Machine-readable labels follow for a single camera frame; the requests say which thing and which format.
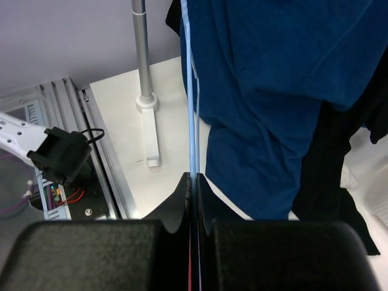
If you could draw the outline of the light blue wire hanger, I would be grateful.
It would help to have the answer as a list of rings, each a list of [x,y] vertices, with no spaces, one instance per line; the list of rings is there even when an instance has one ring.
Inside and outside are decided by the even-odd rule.
[[[197,170],[197,151],[196,151],[196,124],[193,95],[193,74],[196,70],[193,66],[193,57],[191,50],[190,21],[187,1],[181,1],[182,23],[184,27],[184,40],[186,44],[186,94],[189,111],[189,169],[190,177],[195,179]]]

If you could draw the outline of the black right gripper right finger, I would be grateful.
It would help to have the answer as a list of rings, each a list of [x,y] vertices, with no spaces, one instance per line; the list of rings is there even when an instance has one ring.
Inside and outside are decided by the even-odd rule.
[[[252,221],[196,178],[203,290],[378,290],[364,246],[342,222]]]

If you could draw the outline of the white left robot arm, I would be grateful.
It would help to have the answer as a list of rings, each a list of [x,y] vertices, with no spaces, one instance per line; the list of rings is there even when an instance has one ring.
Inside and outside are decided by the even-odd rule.
[[[1,149],[36,167],[44,179],[74,189],[93,181],[91,145],[104,135],[103,129],[67,132],[1,113]]]

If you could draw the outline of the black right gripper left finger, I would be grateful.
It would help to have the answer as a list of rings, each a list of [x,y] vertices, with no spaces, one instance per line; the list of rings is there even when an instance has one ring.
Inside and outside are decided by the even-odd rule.
[[[17,238],[2,290],[188,290],[191,179],[143,219],[37,222]]]

